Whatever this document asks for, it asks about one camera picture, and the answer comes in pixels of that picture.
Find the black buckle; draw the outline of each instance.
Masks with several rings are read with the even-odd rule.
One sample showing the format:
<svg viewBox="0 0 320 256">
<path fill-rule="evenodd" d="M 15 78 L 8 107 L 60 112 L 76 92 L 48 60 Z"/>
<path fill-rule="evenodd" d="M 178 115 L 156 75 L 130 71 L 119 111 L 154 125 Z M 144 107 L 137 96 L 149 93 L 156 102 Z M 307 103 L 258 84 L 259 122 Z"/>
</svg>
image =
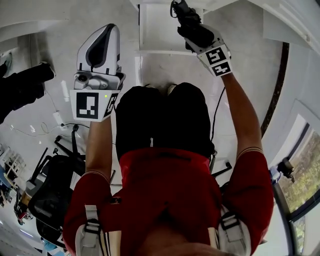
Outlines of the black buckle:
<svg viewBox="0 0 320 256">
<path fill-rule="evenodd" d="M 231 224 L 229 224 L 229 225 L 225 225 L 225 219 L 227 219 L 227 218 L 230 218 L 230 217 L 233 217 L 232 219 L 230 219 L 230 220 L 235 220 L 235 222 L 234 223 L 231 223 Z M 228 229 L 231 229 L 231 228 L 233 228 L 233 227 L 235 227 L 235 226 L 239 226 L 240 225 L 240 221 L 239 221 L 239 219 L 237 218 L 237 215 L 235 214 L 235 213 L 233 213 L 232 211 L 229 211 L 229 212 L 227 212 L 227 213 L 225 213 L 222 217 L 221 217 L 221 226 L 222 226 L 222 229 L 224 230 L 224 231 L 226 231 L 226 230 L 228 230 Z"/>
<path fill-rule="evenodd" d="M 97 227 L 98 230 L 97 231 L 94 231 L 94 230 L 91 230 L 91 229 L 88 229 L 88 225 L 90 224 L 98 224 L 99 226 L 94 226 L 94 227 Z M 97 220 L 97 219 L 88 219 L 85 226 L 84 226 L 84 231 L 85 232 L 88 232 L 88 233 L 91 233 L 91 234 L 96 234 L 96 235 L 99 235 L 100 232 L 101 232 L 101 225 L 100 225 L 100 222 Z"/>
</svg>

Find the forearm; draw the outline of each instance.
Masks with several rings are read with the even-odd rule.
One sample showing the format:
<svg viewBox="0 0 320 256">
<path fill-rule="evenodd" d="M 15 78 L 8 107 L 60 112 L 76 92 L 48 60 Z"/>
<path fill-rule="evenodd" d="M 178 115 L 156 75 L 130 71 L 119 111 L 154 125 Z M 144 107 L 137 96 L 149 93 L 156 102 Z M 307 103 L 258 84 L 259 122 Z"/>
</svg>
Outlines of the forearm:
<svg viewBox="0 0 320 256">
<path fill-rule="evenodd" d="M 85 153 L 86 172 L 96 171 L 110 182 L 112 168 L 111 118 L 103 122 L 91 122 Z"/>
<path fill-rule="evenodd" d="M 238 140 L 238 154 L 249 147 L 262 149 L 259 120 L 246 93 L 232 73 L 221 78 Z"/>
</svg>

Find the gray tile floor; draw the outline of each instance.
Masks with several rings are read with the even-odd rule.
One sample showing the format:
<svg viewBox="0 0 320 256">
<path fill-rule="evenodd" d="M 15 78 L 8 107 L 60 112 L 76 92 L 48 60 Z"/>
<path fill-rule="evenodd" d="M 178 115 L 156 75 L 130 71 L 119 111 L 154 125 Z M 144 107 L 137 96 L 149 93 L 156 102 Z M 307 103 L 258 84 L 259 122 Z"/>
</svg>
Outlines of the gray tile floor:
<svg viewBox="0 0 320 256">
<path fill-rule="evenodd" d="M 195 56 L 165 54 L 140 56 L 137 53 L 138 12 L 129 0 L 78 0 L 74 2 L 68 22 L 32 35 L 30 49 L 29 37 L 22 38 L 21 49 L 13 54 L 14 72 L 30 66 L 30 50 L 33 65 L 40 59 L 48 61 L 52 63 L 57 74 L 56 78 L 45 84 L 46 91 L 54 104 L 47 94 L 35 103 L 12 112 L 5 123 L 0 125 L 0 141 L 19 152 L 27 164 L 29 171 L 25 175 L 26 178 L 31 176 L 44 149 L 49 147 L 49 152 L 53 151 L 54 140 L 58 134 L 71 135 L 71 129 L 61 131 L 56 127 L 57 123 L 53 118 L 53 113 L 57 110 L 65 123 L 74 121 L 70 102 L 64 100 L 61 83 L 65 81 L 69 90 L 73 88 L 79 47 L 95 30 L 108 23 L 114 23 L 120 29 L 120 64 L 122 71 L 126 73 L 122 94 L 137 84 L 135 66 L 137 57 L 138 60 L 142 60 L 139 73 L 143 84 L 153 83 L 161 86 L 172 82 L 192 83 L 203 91 L 210 117 L 213 118 L 223 89 L 222 80 L 213 78 Z M 263 11 L 245 0 L 206 14 L 204 23 L 221 32 L 231 50 L 234 74 L 252 101 L 262 123 L 276 85 L 282 43 L 263 39 Z M 229 160 L 232 165 L 235 163 L 237 140 L 228 106 L 227 97 L 224 95 L 216 116 L 214 143 L 218 155 L 215 172 L 224 168 L 225 160 Z M 115 135 L 115 115 L 112 114 L 111 118 Z M 53 130 L 50 134 L 43 135 L 45 126 L 42 122 L 46 124 L 48 131 Z M 32 136 L 11 130 L 11 125 Z M 32 133 L 30 125 L 35 128 L 35 132 Z M 80 138 L 77 140 L 84 152 L 88 129 L 81 127 L 78 134 Z M 66 145 L 71 146 L 69 139 L 66 140 Z M 113 160 L 113 168 L 117 170 L 114 183 L 119 184 L 121 173 L 115 150 Z M 230 173 L 219 177 L 218 182 L 223 184 L 229 176 Z"/>
</svg>

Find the backpack strap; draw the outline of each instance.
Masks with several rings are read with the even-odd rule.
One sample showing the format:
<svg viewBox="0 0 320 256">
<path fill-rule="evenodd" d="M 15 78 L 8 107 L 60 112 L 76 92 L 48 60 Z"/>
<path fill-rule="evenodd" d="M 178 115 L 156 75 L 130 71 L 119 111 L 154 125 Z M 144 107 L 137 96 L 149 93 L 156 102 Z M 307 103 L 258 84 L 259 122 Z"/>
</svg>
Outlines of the backpack strap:
<svg viewBox="0 0 320 256">
<path fill-rule="evenodd" d="M 218 227 L 219 249 L 239 256 L 251 255 L 251 238 L 248 227 L 237 215 L 222 206 Z"/>
<path fill-rule="evenodd" d="M 96 205 L 85 206 L 86 224 L 75 235 L 76 256 L 107 256 L 106 239 L 98 220 Z"/>
</svg>

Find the office chair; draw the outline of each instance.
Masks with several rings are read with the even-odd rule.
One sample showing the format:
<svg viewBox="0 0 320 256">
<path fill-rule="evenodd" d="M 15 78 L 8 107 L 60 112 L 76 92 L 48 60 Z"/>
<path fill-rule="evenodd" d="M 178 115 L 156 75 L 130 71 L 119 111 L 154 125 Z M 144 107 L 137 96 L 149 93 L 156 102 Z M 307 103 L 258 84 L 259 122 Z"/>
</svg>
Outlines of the office chair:
<svg viewBox="0 0 320 256">
<path fill-rule="evenodd" d="M 54 143 L 67 155 L 47 155 L 42 161 L 48 150 L 46 149 L 32 178 L 27 181 L 28 190 L 36 190 L 30 199 L 28 208 L 36 218 L 37 231 L 41 237 L 64 249 L 66 247 L 62 241 L 62 230 L 73 193 L 70 185 L 74 172 L 82 176 L 86 169 L 86 156 L 80 155 L 77 149 L 75 137 L 77 130 L 78 125 L 74 125 L 71 134 L 72 151 L 59 143 L 61 137 L 58 136 Z M 46 175 L 46 178 L 40 186 L 37 186 L 36 180 L 41 172 Z"/>
</svg>

